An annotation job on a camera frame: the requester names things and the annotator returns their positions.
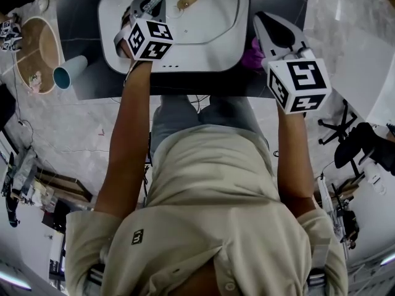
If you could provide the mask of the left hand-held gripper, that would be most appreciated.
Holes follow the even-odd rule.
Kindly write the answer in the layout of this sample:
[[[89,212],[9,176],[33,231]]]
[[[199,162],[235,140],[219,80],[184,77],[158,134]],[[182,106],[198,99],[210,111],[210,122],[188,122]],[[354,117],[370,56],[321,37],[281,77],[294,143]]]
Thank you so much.
[[[161,60],[173,46],[173,33],[166,22],[166,2],[161,0],[150,11],[143,7],[151,0],[133,0],[132,26],[122,28],[114,38],[114,44],[124,40],[134,60]]]

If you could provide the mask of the person's left hand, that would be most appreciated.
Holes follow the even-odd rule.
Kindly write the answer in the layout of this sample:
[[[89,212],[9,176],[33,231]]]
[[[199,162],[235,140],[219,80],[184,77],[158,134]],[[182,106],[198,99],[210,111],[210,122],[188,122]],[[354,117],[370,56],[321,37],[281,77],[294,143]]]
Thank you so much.
[[[127,9],[125,10],[123,16],[122,16],[122,31],[123,35],[122,38],[118,41],[117,43],[117,47],[120,49],[119,50],[119,54],[120,57],[124,57],[124,58],[129,58],[132,59],[132,54],[131,51],[129,50],[127,41],[124,39],[125,34],[127,33],[125,28],[129,29],[130,28],[130,7],[127,7]]]

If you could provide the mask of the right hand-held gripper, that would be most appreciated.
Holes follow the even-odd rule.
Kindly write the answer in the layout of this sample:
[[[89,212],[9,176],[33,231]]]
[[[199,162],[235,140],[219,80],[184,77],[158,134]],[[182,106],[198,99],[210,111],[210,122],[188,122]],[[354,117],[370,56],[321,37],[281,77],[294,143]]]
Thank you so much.
[[[268,12],[255,14],[254,29],[267,60],[283,57],[267,64],[267,87],[282,111],[320,110],[332,88],[324,60],[316,58],[307,47],[303,31],[285,18]]]

